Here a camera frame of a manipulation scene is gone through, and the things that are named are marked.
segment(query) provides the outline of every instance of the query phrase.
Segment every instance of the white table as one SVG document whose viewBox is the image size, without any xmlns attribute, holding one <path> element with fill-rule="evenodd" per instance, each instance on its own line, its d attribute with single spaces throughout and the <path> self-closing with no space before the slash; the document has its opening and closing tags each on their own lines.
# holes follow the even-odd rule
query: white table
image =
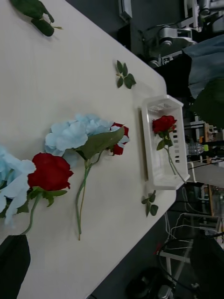
<svg viewBox="0 0 224 299">
<path fill-rule="evenodd" d="M 64 0 L 44 0 L 64 30 L 43 37 L 0 2 L 0 142 L 18 158 L 32 158 L 52 123 L 75 113 L 96 113 L 125 123 L 131 142 L 120 157 L 105 156 L 91 170 L 77 240 L 74 197 L 83 178 L 74 169 L 71 189 L 54 205 L 42 200 L 28 234 L 32 261 L 18 299 L 85 299 L 173 204 L 174 191 L 158 192 L 157 216 L 145 217 L 142 195 L 150 188 L 144 170 L 139 107 L 146 97 L 166 93 L 154 70 Z M 137 85 L 117 89 L 114 64 L 126 62 Z M 28 225 L 15 216 L 15 229 L 0 222 L 1 242 Z"/>
</svg>

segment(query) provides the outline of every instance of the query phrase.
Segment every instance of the plastic bottle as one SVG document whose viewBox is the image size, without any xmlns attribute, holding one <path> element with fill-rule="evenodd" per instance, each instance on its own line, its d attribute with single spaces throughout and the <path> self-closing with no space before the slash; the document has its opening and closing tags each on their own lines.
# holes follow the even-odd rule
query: plastic bottle
<svg viewBox="0 0 224 299">
<path fill-rule="evenodd" d="M 187 144 L 187 155 L 194 156 L 194 155 L 201 155 L 206 149 L 204 145 L 199 142 L 193 142 Z"/>
</svg>

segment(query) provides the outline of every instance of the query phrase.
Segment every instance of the leaf sprig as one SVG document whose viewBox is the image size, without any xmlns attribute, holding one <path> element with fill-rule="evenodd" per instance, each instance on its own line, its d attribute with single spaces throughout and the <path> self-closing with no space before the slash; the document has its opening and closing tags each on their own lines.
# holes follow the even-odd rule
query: leaf sprig
<svg viewBox="0 0 224 299">
<path fill-rule="evenodd" d="M 119 79 L 117 81 L 118 88 L 120 88 L 123 85 L 123 83 L 125 83 L 125 86 L 128 89 L 131 89 L 132 86 L 136 84 L 136 81 L 134 79 L 133 74 L 128 73 L 126 63 L 124 63 L 124 65 L 122 65 L 122 63 L 118 60 L 117 61 L 117 70 L 118 70 L 117 76 L 119 77 Z"/>
<path fill-rule="evenodd" d="M 148 197 L 142 200 L 142 204 L 146 205 L 146 217 L 148 217 L 149 213 L 151 213 L 152 216 L 156 216 L 158 211 L 157 205 L 152 205 L 155 201 L 155 193 L 156 190 L 153 193 L 149 193 Z"/>
</svg>

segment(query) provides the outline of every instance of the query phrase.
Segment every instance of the light blue flower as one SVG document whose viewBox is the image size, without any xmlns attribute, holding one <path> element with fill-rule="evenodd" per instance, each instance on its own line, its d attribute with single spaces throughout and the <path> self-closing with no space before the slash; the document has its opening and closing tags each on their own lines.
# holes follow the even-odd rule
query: light blue flower
<svg viewBox="0 0 224 299">
<path fill-rule="evenodd" d="M 7 186 L 0 190 L 0 213 L 6 207 L 6 197 L 12 199 L 7 211 L 5 224 L 12 221 L 17 209 L 27 200 L 28 174 L 36 170 L 35 164 L 29 160 L 19 160 L 0 146 L 0 178 L 1 184 L 7 181 Z"/>
<path fill-rule="evenodd" d="M 52 125 L 51 133 L 45 138 L 45 151 L 63 157 L 71 167 L 74 167 L 78 155 L 67 150 L 84 145 L 91 135 L 109 132 L 112 124 L 113 122 L 104 121 L 94 114 L 85 116 L 77 114 L 71 121 Z"/>
<path fill-rule="evenodd" d="M 94 114 L 85 116 L 77 114 L 75 119 L 85 125 L 85 132 L 88 136 L 109 132 L 113 124 L 113 121 L 104 121 Z"/>
<path fill-rule="evenodd" d="M 111 127 L 111 131 L 117 131 L 119 129 L 120 129 L 120 127 L 118 127 L 118 126 Z M 121 148 L 124 148 L 125 147 L 125 143 L 127 143 L 129 141 L 130 141 L 130 139 L 126 135 L 124 135 L 121 138 L 121 140 L 118 142 L 118 146 L 120 146 Z"/>
</svg>

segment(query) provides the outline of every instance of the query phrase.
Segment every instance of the artificial flower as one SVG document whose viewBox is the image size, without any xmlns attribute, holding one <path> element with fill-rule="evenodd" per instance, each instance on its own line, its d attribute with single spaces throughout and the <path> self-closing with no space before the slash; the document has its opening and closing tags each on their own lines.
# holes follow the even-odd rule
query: artificial flower
<svg viewBox="0 0 224 299">
<path fill-rule="evenodd" d="M 176 120 L 171 115 L 163 115 L 157 120 L 153 120 L 153 131 L 155 134 L 159 132 L 168 131 L 171 132 L 174 130 L 174 124 Z"/>
<path fill-rule="evenodd" d="M 113 152 L 114 155 L 122 155 L 123 151 L 124 151 L 125 144 L 130 141 L 130 139 L 128 137 L 129 128 L 125 127 L 124 125 L 114 122 L 113 125 L 111 126 L 111 131 L 117 131 L 121 127 L 124 127 L 125 134 L 124 134 L 123 138 L 117 144 L 115 144 L 114 147 L 111 149 L 111 152 Z"/>
<path fill-rule="evenodd" d="M 46 191 L 70 188 L 68 179 L 73 172 L 62 157 L 39 153 L 34 156 L 33 163 L 36 171 L 28 176 L 30 188 L 39 186 Z"/>
<path fill-rule="evenodd" d="M 51 126 L 51 133 L 45 138 L 45 151 L 63 157 L 71 167 L 75 167 L 78 155 L 67 150 L 84 145 L 91 135 L 109 132 L 112 124 L 113 122 L 104 121 L 94 114 L 77 114 L 71 121 Z"/>
<path fill-rule="evenodd" d="M 12 216 L 17 209 L 27 201 L 28 174 L 35 171 L 35 165 L 29 160 L 19 160 L 9 154 L 4 147 L 0 146 L 0 213 L 9 205 L 6 210 L 5 223 L 12 221 Z"/>
</svg>

